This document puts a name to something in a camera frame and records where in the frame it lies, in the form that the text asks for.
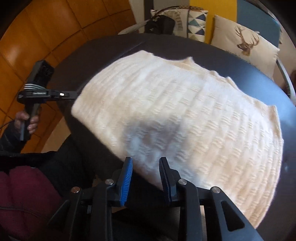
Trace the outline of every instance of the black cable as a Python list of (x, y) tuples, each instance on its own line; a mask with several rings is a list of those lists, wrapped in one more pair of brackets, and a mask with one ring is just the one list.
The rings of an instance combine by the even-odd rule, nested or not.
[(1, 210), (7, 210), (7, 211), (21, 211), (21, 212), (24, 212), (24, 213), (29, 213), (29, 214), (35, 216), (36, 218), (43, 218), (45, 220), (49, 219), (48, 217), (46, 217), (46, 216), (44, 216), (41, 213), (36, 212), (36, 211), (30, 211), (30, 210), (16, 208), (16, 207), (3, 207), (3, 206), (0, 206), (0, 209)]
[(14, 121), (14, 120), (11, 120), (11, 121), (9, 121), (9, 122), (3, 124), (3, 125), (0, 127), (0, 129), (3, 128), (4, 126), (8, 125), (9, 123), (12, 123), (13, 121)]

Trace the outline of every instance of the metal screw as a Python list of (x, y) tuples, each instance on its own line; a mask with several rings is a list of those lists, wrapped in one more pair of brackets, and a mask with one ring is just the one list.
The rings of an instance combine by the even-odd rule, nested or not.
[(71, 188), (71, 192), (72, 193), (78, 193), (78, 192), (80, 192), (80, 187), (72, 187)]
[(213, 191), (214, 193), (220, 193), (220, 192), (221, 192), (221, 189), (218, 188), (218, 187), (213, 187), (213, 188), (212, 188), (212, 191)]
[(187, 181), (185, 179), (179, 179), (178, 183), (180, 183), (181, 185), (186, 185)]
[(107, 179), (107, 180), (105, 181), (105, 183), (106, 183), (107, 185), (112, 185), (112, 184), (114, 183), (114, 180), (112, 180), (112, 179)]

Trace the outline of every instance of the deer head print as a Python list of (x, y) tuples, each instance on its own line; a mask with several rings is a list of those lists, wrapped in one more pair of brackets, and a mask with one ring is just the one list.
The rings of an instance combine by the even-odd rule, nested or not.
[(242, 40), (242, 43), (241, 44), (238, 44), (237, 47), (240, 48), (242, 50), (242, 54), (243, 55), (246, 55), (246, 56), (250, 56), (250, 53), (251, 53), (251, 49), (254, 48), (254, 46), (257, 46), (259, 44), (259, 38), (256, 38), (253, 34), (253, 37), (251, 38), (252, 39), (252, 43), (247, 43), (244, 39), (244, 36), (242, 35), (242, 31), (244, 29), (241, 29), (239, 26), (237, 26), (235, 28), (235, 33), (237, 36), (239, 36)]

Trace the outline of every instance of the yellow wall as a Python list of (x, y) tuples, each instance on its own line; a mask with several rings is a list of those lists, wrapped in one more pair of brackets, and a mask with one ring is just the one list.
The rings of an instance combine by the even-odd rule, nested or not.
[[(46, 59), (55, 67), (87, 41), (133, 24), (128, 0), (33, 0), (0, 40), (0, 125), (23, 110), (16, 94), (36, 61)], [(55, 102), (41, 106), (41, 122), (25, 153), (40, 152), (62, 117)]]
[(231, 21), (237, 21), (237, 0), (190, 0), (190, 6), (208, 10), (205, 43), (210, 44), (214, 33), (214, 16), (219, 15)]

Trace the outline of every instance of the gray chair armrest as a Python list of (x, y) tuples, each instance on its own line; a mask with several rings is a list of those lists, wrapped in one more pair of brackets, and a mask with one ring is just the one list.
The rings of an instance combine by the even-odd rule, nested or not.
[(285, 81), (285, 84), (286, 84), (287, 90), (288, 90), (288, 96), (289, 96), (290, 100), (292, 101), (293, 105), (296, 105), (296, 94), (295, 94), (293, 84), (290, 80), (290, 77), (289, 77), (283, 63), (281, 62), (281, 60), (279, 58), (277, 58), (276, 64), (279, 67), (279, 70), (284, 78), (284, 81)]
[(145, 26), (148, 21), (149, 20), (146, 20), (146, 21), (141, 22), (141, 23), (136, 23), (133, 26), (130, 26), (128, 28), (125, 28), (124, 30), (121, 30), (118, 33), (118, 35), (120, 35), (120, 34), (128, 34), (128, 33), (134, 32), (134, 31), (138, 30), (139, 28)]

